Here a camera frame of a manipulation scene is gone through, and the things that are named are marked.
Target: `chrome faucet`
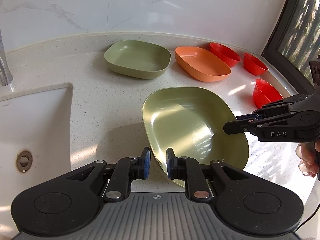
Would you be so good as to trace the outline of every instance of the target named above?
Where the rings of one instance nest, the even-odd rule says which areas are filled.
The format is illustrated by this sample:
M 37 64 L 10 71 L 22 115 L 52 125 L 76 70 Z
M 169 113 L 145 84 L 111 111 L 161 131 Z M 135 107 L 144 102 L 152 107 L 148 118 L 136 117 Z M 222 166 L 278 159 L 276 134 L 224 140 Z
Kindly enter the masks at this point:
M 5 58 L 4 47 L 0 29 L 0 80 L 3 86 L 10 84 L 13 77 L 8 68 L 7 59 Z

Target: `gray ribbed panel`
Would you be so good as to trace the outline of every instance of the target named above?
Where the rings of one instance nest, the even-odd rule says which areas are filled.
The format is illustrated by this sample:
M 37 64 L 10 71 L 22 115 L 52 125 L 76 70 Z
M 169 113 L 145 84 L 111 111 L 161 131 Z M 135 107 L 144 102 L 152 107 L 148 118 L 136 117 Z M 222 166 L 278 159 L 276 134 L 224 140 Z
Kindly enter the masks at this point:
M 44 240 L 17 235 L 14 240 Z M 106 204 L 97 218 L 72 234 L 47 240 L 261 240 L 225 226 L 209 205 L 195 203 L 184 193 L 131 193 L 119 203 Z M 293 234 L 264 238 L 298 240 Z

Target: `white wall tile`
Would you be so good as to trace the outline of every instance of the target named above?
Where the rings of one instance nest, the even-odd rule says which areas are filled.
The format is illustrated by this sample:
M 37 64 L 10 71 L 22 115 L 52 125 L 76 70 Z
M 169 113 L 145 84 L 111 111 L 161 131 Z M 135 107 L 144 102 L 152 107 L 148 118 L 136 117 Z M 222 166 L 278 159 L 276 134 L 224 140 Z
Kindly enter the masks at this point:
M 109 0 L 108 31 L 183 34 L 261 53 L 285 0 Z
M 108 0 L 0 0 L 6 51 L 33 42 L 107 30 Z

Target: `white speckled countertop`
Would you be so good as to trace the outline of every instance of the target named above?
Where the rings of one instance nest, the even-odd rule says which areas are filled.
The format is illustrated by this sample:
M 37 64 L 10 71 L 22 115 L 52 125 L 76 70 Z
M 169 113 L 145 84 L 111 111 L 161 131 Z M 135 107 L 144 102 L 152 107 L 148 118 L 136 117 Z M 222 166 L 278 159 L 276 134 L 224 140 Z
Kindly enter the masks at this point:
M 103 52 L 118 40 L 153 42 L 173 50 L 177 46 L 204 46 L 206 40 L 154 33 L 112 33 L 66 37 L 46 41 L 7 54 L 14 79 L 0 87 L 0 101 L 16 96 L 73 85 L 70 124 L 70 160 L 75 169 L 104 159 L 115 163 L 129 155 L 139 155 L 148 139 L 141 118 L 141 107 L 152 92 L 166 87 L 198 86 L 219 95 L 235 115 L 256 109 L 252 100 L 254 81 L 242 62 L 221 82 L 203 83 L 187 74 L 174 60 L 160 77 L 141 80 L 113 73 L 106 67 Z M 234 48 L 242 56 L 243 51 Z M 284 95 L 294 89 L 270 66 L 263 78 Z M 285 186 L 305 203 L 315 179 L 304 177 L 298 169 L 295 143 L 258 142 L 247 133 L 250 147 L 245 170 Z M 133 191 L 182 191 L 169 182 L 152 161 L 148 180 L 136 180 Z

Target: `human hand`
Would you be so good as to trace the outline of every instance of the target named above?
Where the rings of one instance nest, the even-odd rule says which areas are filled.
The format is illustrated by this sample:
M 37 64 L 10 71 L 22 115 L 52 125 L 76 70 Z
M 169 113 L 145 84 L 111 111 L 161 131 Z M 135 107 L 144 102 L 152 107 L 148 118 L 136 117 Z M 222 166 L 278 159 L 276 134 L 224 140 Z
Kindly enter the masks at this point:
M 316 141 L 316 150 L 320 152 L 320 139 Z M 305 143 L 299 143 L 296 148 L 296 155 L 301 159 L 299 169 L 304 176 L 314 177 L 319 171 L 318 164 L 315 162 L 316 155 L 308 150 Z

